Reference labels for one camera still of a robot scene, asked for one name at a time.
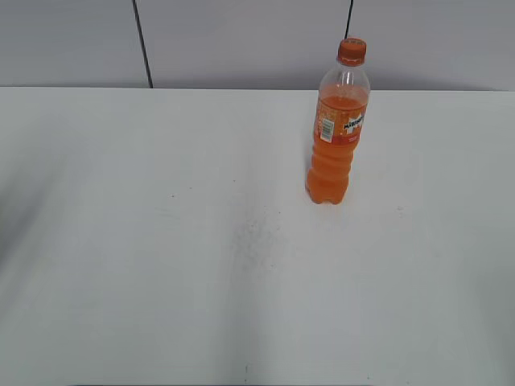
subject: orange soda bottle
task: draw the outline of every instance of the orange soda bottle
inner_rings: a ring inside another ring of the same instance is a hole
[[[306,189],[315,203],[340,203],[360,140],[370,83],[361,65],[366,43],[342,40],[336,66],[323,77],[314,129],[315,143]]]

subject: table surface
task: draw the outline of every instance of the table surface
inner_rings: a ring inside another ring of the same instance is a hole
[[[515,93],[316,97],[0,89],[2,384],[515,384]]]

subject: orange bottle cap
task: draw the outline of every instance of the orange bottle cap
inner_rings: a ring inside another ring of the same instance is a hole
[[[359,66],[365,62],[367,43],[358,38],[342,40],[338,49],[338,60],[346,66]]]

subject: bottle neck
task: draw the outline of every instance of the bottle neck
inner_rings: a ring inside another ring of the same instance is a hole
[[[342,62],[340,60],[340,58],[336,58],[336,62],[338,63],[339,66],[343,67],[343,68],[347,68],[349,71],[352,71],[354,69],[362,69],[363,68],[363,63],[360,63],[360,64],[357,64],[357,65],[352,65],[352,66],[349,66],[348,64],[345,64],[344,62]]]

